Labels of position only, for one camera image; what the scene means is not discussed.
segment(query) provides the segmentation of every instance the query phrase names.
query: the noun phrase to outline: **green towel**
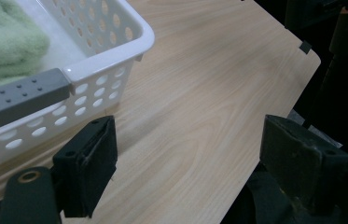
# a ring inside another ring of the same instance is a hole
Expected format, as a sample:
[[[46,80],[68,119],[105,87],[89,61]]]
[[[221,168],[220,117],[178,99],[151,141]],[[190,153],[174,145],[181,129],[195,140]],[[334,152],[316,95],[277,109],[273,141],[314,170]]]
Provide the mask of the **green towel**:
[[[0,85],[34,74],[48,48],[49,38],[22,8],[0,0]]]

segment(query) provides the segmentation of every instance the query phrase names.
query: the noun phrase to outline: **basket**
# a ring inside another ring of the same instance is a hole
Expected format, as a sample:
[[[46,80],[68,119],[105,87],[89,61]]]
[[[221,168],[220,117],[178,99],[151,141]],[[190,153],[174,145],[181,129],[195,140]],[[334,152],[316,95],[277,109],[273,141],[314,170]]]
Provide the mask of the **basket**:
[[[13,99],[0,103],[0,164],[118,103],[133,62],[154,43],[150,26],[124,0],[18,4],[50,47],[42,59],[47,72],[0,87],[0,100]]]

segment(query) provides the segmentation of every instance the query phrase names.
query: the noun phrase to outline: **table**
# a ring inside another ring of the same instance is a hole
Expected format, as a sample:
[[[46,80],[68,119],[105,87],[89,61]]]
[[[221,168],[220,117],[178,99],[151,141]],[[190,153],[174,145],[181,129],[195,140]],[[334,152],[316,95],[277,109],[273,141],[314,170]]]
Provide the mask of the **table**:
[[[258,164],[264,116],[287,116],[320,60],[252,0],[129,2],[156,43],[99,115],[116,117],[116,173],[92,219],[63,222],[219,223]],[[0,197],[84,125],[0,166]]]

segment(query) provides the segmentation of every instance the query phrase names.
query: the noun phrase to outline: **basket handle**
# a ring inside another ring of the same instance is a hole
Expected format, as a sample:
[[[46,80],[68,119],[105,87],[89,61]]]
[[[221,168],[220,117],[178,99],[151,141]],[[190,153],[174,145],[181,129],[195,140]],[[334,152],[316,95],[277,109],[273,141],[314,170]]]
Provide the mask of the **basket handle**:
[[[58,68],[0,86],[0,127],[67,99],[69,87]]]

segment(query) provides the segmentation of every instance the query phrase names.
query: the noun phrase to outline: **white plastic basket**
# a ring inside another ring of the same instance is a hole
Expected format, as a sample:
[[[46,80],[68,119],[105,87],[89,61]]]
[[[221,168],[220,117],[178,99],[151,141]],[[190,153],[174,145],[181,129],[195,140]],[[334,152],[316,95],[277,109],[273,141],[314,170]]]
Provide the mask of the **white plastic basket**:
[[[50,38],[42,70],[58,67],[67,100],[0,127],[0,164],[116,104],[135,60],[154,43],[124,0],[18,0]]]

